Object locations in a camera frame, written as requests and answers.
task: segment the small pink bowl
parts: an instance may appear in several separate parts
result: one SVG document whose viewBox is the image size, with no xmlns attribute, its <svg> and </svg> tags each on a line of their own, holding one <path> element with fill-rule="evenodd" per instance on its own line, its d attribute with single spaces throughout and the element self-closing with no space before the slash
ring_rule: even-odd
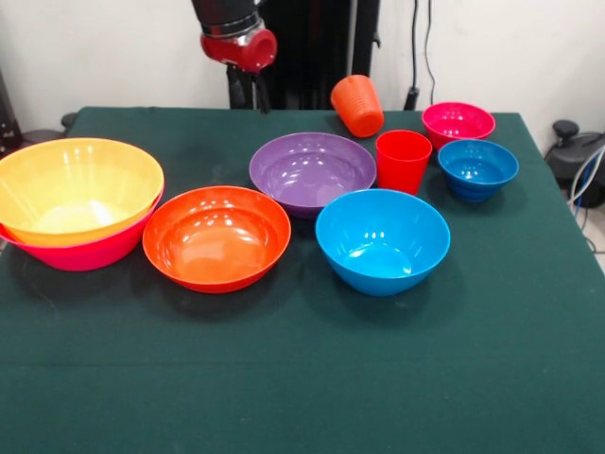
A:
<svg viewBox="0 0 605 454">
<path fill-rule="evenodd" d="M 432 105 L 423 112 L 423 124 L 436 150 L 458 139 L 485 139 L 495 130 L 490 113 L 463 102 Z"/>
<path fill-rule="evenodd" d="M 147 214 L 130 227 L 91 243 L 78 244 L 63 248 L 44 248 L 29 246 L 14 240 L 0 224 L 0 238 L 15 245 L 26 253 L 44 262 L 46 265 L 63 271 L 91 271 L 107 267 L 132 252 L 141 240 L 143 230 L 154 210 L 162 199 L 164 188 L 153 202 Z"/>
</svg>

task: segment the purple bowl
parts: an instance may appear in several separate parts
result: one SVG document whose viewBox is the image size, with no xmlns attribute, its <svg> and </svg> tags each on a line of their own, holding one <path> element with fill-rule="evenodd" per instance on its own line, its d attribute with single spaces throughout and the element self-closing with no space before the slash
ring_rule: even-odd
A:
<svg viewBox="0 0 605 454">
<path fill-rule="evenodd" d="M 336 197 L 372 186 L 376 162 L 352 140 L 299 132 L 260 147 L 250 161 L 250 176 L 291 216 L 314 218 Z"/>
</svg>

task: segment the light blue bowl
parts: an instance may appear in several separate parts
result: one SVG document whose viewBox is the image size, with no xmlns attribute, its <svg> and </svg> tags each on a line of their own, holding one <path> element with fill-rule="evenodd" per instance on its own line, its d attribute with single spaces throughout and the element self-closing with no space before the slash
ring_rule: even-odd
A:
<svg viewBox="0 0 605 454">
<path fill-rule="evenodd" d="M 457 140 L 443 147 L 439 165 L 452 192 L 464 201 L 485 201 L 519 172 L 506 148 L 486 140 Z"/>
<path fill-rule="evenodd" d="M 371 296 L 394 295 L 415 286 L 450 247 L 450 230 L 435 208 L 389 189 L 366 189 L 334 199 L 320 212 L 315 230 L 334 271 Z"/>
</svg>

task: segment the red cup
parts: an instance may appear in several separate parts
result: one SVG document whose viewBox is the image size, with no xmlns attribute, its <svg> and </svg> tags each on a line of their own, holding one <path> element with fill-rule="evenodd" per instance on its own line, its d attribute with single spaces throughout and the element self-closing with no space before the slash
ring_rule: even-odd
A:
<svg viewBox="0 0 605 454">
<path fill-rule="evenodd" d="M 342 122 L 356 137 L 375 135 L 385 123 L 378 94 L 367 76 L 347 76 L 336 84 L 330 100 Z"/>
<path fill-rule="evenodd" d="M 378 187 L 394 189 L 415 196 L 423 182 L 433 146 L 414 131 L 395 130 L 376 140 Z"/>
</svg>

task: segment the bowl rim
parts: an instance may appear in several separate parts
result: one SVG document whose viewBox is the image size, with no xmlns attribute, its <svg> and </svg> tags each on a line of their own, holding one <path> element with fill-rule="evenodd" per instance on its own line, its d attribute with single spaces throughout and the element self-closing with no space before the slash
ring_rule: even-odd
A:
<svg viewBox="0 0 605 454">
<path fill-rule="evenodd" d="M 471 109 L 474 109 L 476 111 L 480 111 L 484 114 L 486 114 L 490 120 L 492 121 L 492 125 L 490 126 L 490 130 L 488 132 L 482 133 L 478 136 L 474 136 L 474 137 L 463 137 L 461 135 L 452 135 L 452 134 L 444 134 L 441 131 L 437 131 L 436 129 L 434 129 L 426 120 L 426 115 L 427 113 L 433 111 L 434 109 L 444 105 L 444 104 L 455 104 L 457 106 L 463 106 L 463 107 L 469 107 Z M 447 137 L 450 139 L 460 139 L 460 140 L 465 140 L 465 139 L 480 139 L 482 137 L 487 137 L 488 135 L 491 135 L 494 131 L 495 131 L 495 126 L 496 126 L 496 121 L 495 121 L 495 117 L 489 113 L 488 111 L 486 111 L 485 109 L 481 109 L 480 107 L 476 106 L 475 104 L 469 104 L 468 102 L 460 102 L 460 101 L 442 101 L 442 102 L 438 102 L 436 104 L 433 104 L 431 106 L 429 106 L 428 108 L 426 108 L 423 112 L 422 115 L 422 121 L 423 121 L 423 125 L 425 128 L 427 128 L 428 130 L 430 130 L 431 132 L 440 135 L 441 137 Z"/>
<path fill-rule="evenodd" d="M 160 162 L 154 156 L 152 156 L 151 153 L 149 153 L 149 152 L 145 151 L 143 148 L 137 147 L 136 145 L 133 145 L 131 143 L 128 143 L 128 142 L 125 142 L 122 140 L 108 139 L 108 138 L 104 138 L 104 137 L 89 137 L 89 136 L 65 137 L 65 138 L 61 138 L 61 139 L 50 140 L 50 141 L 46 141 L 46 142 L 41 142 L 40 144 L 34 144 L 34 145 L 27 146 L 27 147 L 23 147 L 13 153 L 11 153 L 9 156 L 3 158 L 2 160 L 0 160 L 0 167 L 2 167 L 2 165 L 5 165 L 6 163 L 10 163 L 11 161 L 14 161 L 15 159 L 22 158 L 24 156 L 24 154 L 26 154 L 26 153 L 36 151 L 40 148 L 45 148 L 45 147 L 48 147 L 49 145 L 57 144 L 57 143 L 69 145 L 70 143 L 73 143 L 73 142 L 94 143 L 94 144 L 98 144 L 98 145 L 102 145 L 103 143 L 119 144 L 121 146 L 125 146 L 126 148 L 130 148 L 131 150 L 135 151 L 136 153 L 141 154 L 145 159 L 149 159 L 149 161 L 152 163 L 152 165 L 154 167 L 156 167 L 156 170 L 158 171 L 158 176 L 160 177 L 158 180 L 158 187 L 156 188 L 156 190 L 154 190 L 153 197 L 150 200 L 142 203 L 140 209 L 138 211 L 136 211 L 136 213 L 129 214 L 125 218 L 121 218 L 120 220 L 112 222 L 111 224 L 100 226 L 100 227 L 95 227 L 92 229 L 79 229 L 79 230 L 74 230 L 74 231 L 69 231 L 69 232 L 52 233 L 52 232 L 46 232 L 44 230 L 39 230 L 39 229 L 24 229 L 23 227 L 15 226 L 11 222 L 4 222 L 2 219 L 0 219 L 0 223 L 2 223 L 2 225 L 4 225 L 7 229 L 9 229 L 11 231 L 15 230 L 15 231 L 20 231 L 20 232 L 26 232 L 28 234 L 44 235 L 44 236 L 51 236 L 51 237 L 94 233 L 97 231 L 102 231 L 103 229 L 106 229 L 107 227 L 110 227 L 114 224 L 127 221 L 131 218 L 135 218 L 142 213 L 143 213 L 143 217 L 144 217 L 145 213 L 147 212 L 147 209 L 150 208 L 150 206 L 154 204 L 154 202 L 158 198 L 158 195 L 160 195 L 161 193 L 164 192 L 164 186 L 165 186 L 164 170 L 162 169 Z"/>
<path fill-rule="evenodd" d="M 505 154 L 509 155 L 513 162 L 515 163 L 515 169 L 514 172 L 512 172 L 511 175 L 509 175 L 509 177 L 507 178 L 503 178 L 502 180 L 498 180 L 496 182 L 474 182 L 471 180 L 465 180 L 463 178 L 461 178 L 459 175 L 456 175 L 455 173 L 452 173 L 447 167 L 446 165 L 443 163 L 443 161 L 441 160 L 441 153 L 444 150 L 448 150 L 451 147 L 454 147 L 456 144 L 465 144 L 465 143 L 480 143 L 480 144 L 485 144 L 485 145 L 489 145 L 491 147 L 493 147 L 494 149 L 499 150 L 500 152 L 504 152 Z M 496 185 L 500 185 L 500 184 L 506 184 L 512 180 L 514 180 L 514 178 L 517 176 L 517 174 L 519 173 L 519 160 L 517 159 L 517 157 L 512 153 L 512 151 L 510 151 L 508 148 L 503 147 L 499 144 L 496 144 L 495 142 L 489 141 L 489 140 L 483 140 L 483 139 L 462 139 L 462 140 L 456 140 L 454 142 L 450 142 L 449 144 L 445 144 L 440 150 L 439 153 L 437 155 L 437 162 L 439 163 L 439 166 L 441 167 L 441 169 L 446 173 L 446 175 L 448 177 L 451 177 L 459 182 L 464 182 L 467 184 L 476 184 L 478 186 L 486 186 L 486 187 L 490 187 L 490 186 L 496 186 Z"/>
<path fill-rule="evenodd" d="M 422 156 L 421 158 L 417 158 L 417 159 L 406 159 L 406 158 L 395 158 L 393 156 L 389 156 L 387 155 L 385 152 L 380 152 L 378 151 L 378 142 L 381 140 L 384 140 L 384 137 L 394 134 L 394 133 L 404 133 L 405 135 L 413 135 L 416 137 L 422 137 L 423 141 L 426 145 L 428 145 L 428 152 Z M 418 131 L 413 131 L 413 130 L 388 130 L 383 132 L 382 134 L 378 135 L 378 137 L 376 137 L 376 140 L 374 141 L 374 147 L 376 148 L 376 158 L 378 158 L 378 154 L 381 154 L 384 158 L 386 158 L 389 161 L 397 161 L 399 163 L 416 163 L 419 162 L 423 159 L 426 159 L 427 157 L 430 157 L 430 155 L 433 153 L 433 144 L 431 143 L 431 141 L 421 132 Z"/>
<path fill-rule="evenodd" d="M 414 270 L 410 274 L 404 274 L 404 273 L 402 273 L 401 275 L 388 276 L 388 277 L 385 277 L 385 276 L 376 276 L 376 275 L 373 275 L 373 274 L 367 274 L 367 273 L 363 273 L 363 272 L 359 272 L 359 271 L 353 271 L 353 270 L 349 269 L 349 267 L 347 267 L 346 265 L 344 265 L 340 260 L 338 260 L 333 254 L 327 252 L 327 250 L 326 250 L 326 248 L 325 248 L 325 246 L 323 244 L 322 237 L 320 235 L 320 224 L 321 224 L 321 220 L 325 216 L 326 210 L 329 208 L 330 205 L 332 205 L 333 203 L 337 203 L 337 202 L 341 201 L 342 199 L 349 198 L 349 197 L 356 197 L 359 194 L 369 193 L 370 191 L 373 194 L 390 193 L 390 194 L 395 194 L 397 197 L 402 197 L 404 199 L 413 200 L 414 203 L 418 203 L 420 205 L 423 205 L 423 206 L 427 207 L 430 212 L 432 212 L 434 215 L 436 215 L 436 219 L 445 228 L 444 232 L 447 234 L 447 241 L 446 241 L 445 248 L 443 248 L 443 251 L 439 255 L 439 258 L 437 260 L 435 260 L 435 262 L 432 265 L 430 265 L 428 267 L 425 267 L 425 268 L 422 268 L 419 271 Z M 443 217 L 443 215 L 433 205 L 431 205 L 427 201 L 423 201 L 419 197 L 412 196 L 411 194 L 407 194 L 407 193 L 401 192 L 401 191 L 396 191 L 394 189 L 382 189 L 382 188 L 361 189 L 361 190 L 358 190 L 358 191 L 349 192 L 349 193 L 343 194 L 343 195 L 337 197 L 336 199 L 334 199 L 333 201 L 331 201 L 323 210 L 321 210 L 321 213 L 318 216 L 317 222 L 315 223 L 315 237 L 316 237 L 316 239 L 318 241 L 318 244 L 320 245 L 320 248 L 323 251 L 323 253 L 325 255 L 327 255 L 328 258 L 330 258 L 330 260 L 333 260 L 335 263 L 337 263 L 339 266 L 341 266 L 345 270 L 347 270 L 349 272 L 353 272 L 353 273 L 358 274 L 360 276 L 371 277 L 371 278 L 374 278 L 374 279 L 384 279 L 384 280 L 397 280 L 397 279 L 411 278 L 411 277 L 416 277 L 416 276 L 425 274 L 427 272 L 431 272 L 432 270 L 434 270 L 443 261 L 443 259 L 445 258 L 445 256 L 449 252 L 451 244 L 452 244 L 452 233 L 450 231 L 450 227 L 447 224 L 447 221 L 445 220 L 445 218 Z"/>
<path fill-rule="evenodd" d="M 278 253 L 275 254 L 275 256 L 270 260 L 270 262 L 268 264 L 266 264 L 261 270 L 255 271 L 255 272 L 251 272 L 250 274 L 246 274 L 245 276 L 241 276 L 238 277 L 235 280 L 229 280 L 229 281 L 212 281 L 212 282 L 208 282 L 208 281 L 191 281 L 188 279 L 183 279 L 182 277 L 168 271 L 168 270 L 163 270 L 160 267 L 158 267 L 156 265 L 156 262 L 154 260 L 151 259 L 150 257 L 150 252 L 147 250 L 147 243 L 148 241 L 146 241 L 146 237 L 149 235 L 149 229 L 150 229 L 150 225 L 151 225 L 151 221 L 153 221 L 153 218 L 155 218 L 156 216 L 159 216 L 160 213 L 162 213 L 163 211 L 167 210 L 169 207 L 169 205 L 171 205 L 172 203 L 174 203 L 175 201 L 188 197 L 191 194 L 197 194 L 199 192 L 205 192 L 208 190 L 216 190 L 216 189 L 230 189 L 230 190 L 236 190 L 239 192 L 247 192 L 247 193 L 253 193 L 254 195 L 260 195 L 262 198 L 267 199 L 270 203 L 273 203 L 274 206 L 276 206 L 278 208 L 278 211 L 280 212 L 280 214 L 282 216 L 285 217 L 287 223 L 287 235 L 286 235 L 286 239 L 284 242 L 284 246 L 280 249 L 280 251 Z M 289 244 L 290 244 L 290 240 L 292 238 L 292 223 L 290 222 L 290 218 L 287 215 L 287 212 L 285 211 L 284 207 L 282 205 L 280 205 L 277 201 L 275 201 L 274 199 L 272 199 L 271 197 L 269 197 L 267 194 L 264 194 L 260 191 L 254 190 L 254 189 L 250 189 L 248 187 L 243 187 L 243 186 L 235 186 L 235 185 L 230 185 L 230 184 L 218 184 L 218 185 L 212 185 L 212 186 L 202 186 L 202 187 L 197 187 L 194 189 L 190 189 L 188 191 L 182 192 L 180 194 L 177 194 L 176 196 L 174 196 L 172 199 L 166 201 L 165 203 L 162 204 L 162 206 L 160 206 L 154 213 L 153 215 L 151 215 L 151 218 L 149 218 L 148 223 L 145 226 L 145 229 L 143 230 L 143 235 L 141 238 L 141 244 L 143 246 L 143 252 L 145 253 L 145 257 L 147 258 L 147 261 L 153 266 L 153 268 L 155 268 L 156 270 L 158 270 L 161 274 L 163 274 L 164 276 L 168 277 L 169 279 L 172 279 L 175 282 L 181 282 L 181 283 L 185 283 L 187 285 L 192 285 L 192 286 L 200 286 L 200 287 L 218 287 L 218 286 L 226 286 L 229 284 L 233 284 L 236 282 L 242 282 L 242 281 L 246 281 L 248 279 L 251 279 L 252 277 L 258 275 L 261 272 L 264 271 L 268 271 L 270 270 L 278 261 L 280 258 L 282 258 L 282 256 L 284 255 L 285 251 L 287 250 Z"/>
<path fill-rule="evenodd" d="M 361 144 L 357 143 L 355 140 L 351 140 L 351 139 L 349 139 L 347 137 L 343 137 L 343 136 L 338 135 L 338 134 L 333 134 L 331 132 L 323 132 L 323 131 L 300 131 L 300 132 L 292 132 L 290 134 L 285 134 L 285 135 L 281 135 L 279 137 L 275 137 L 274 139 L 271 139 L 268 142 L 266 142 L 264 145 L 262 145 L 252 155 L 252 157 L 250 159 L 250 163 L 248 164 L 248 173 L 250 175 L 250 179 L 251 179 L 252 183 L 254 184 L 254 186 L 260 192 L 262 192 L 266 196 L 274 199 L 278 203 L 282 203 L 283 205 L 286 205 L 287 207 L 291 207 L 293 209 L 303 208 L 303 209 L 320 210 L 321 208 L 324 208 L 327 205 L 327 203 L 326 203 L 326 205 L 307 205 L 307 204 L 297 204 L 297 203 L 295 204 L 295 203 L 292 203 L 290 201 L 284 201 L 283 199 L 279 199 L 277 197 L 273 197 L 273 196 L 271 196 L 270 194 L 268 194 L 267 192 L 265 192 L 262 189 L 262 185 L 260 185 L 258 183 L 257 179 L 255 179 L 254 175 L 252 174 L 252 166 L 253 166 L 253 164 L 254 164 L 254 162 L 256 160 L 260 159 L 258 156 L 259 156 L 261 150 L 263 150 L 264 148 L 269 147 L 270 145 L 274 144 L 277 141 L 284 140 L 284 139 L 286 139 L 288 137 L 296 137 L 296 136 L 299 136 L 299 135 L 309 135 L 309 134 L 318 135 L 318 136 L 322 136 L 322 137 L 336 138 L 336 139 L 341 140 L 343 142 L 347 142 L 349 144 L 352 144 L 355 148 L 358 148 L 359 150 L 365 151 L 365 153 L 367 153 L 367 155 L 368 155 L 369 162 L 372 163 L 372 174 L 371 174 L 371 177 L 369 178 L 369 182 L 368 183 L 363 184 L 362 187 L 358 187 L 354 191 L 363 190 L 363 189 L 369 189 L 370 187 L 372 187 L 372 185 L 376 181 L 376 176 L 378 175 L 378 169 L 376 167 L 376 161 L 374 160 L 374 157 L 372 156 L 372 154 L 364 146 L 362 146 Z"/>
</svg>

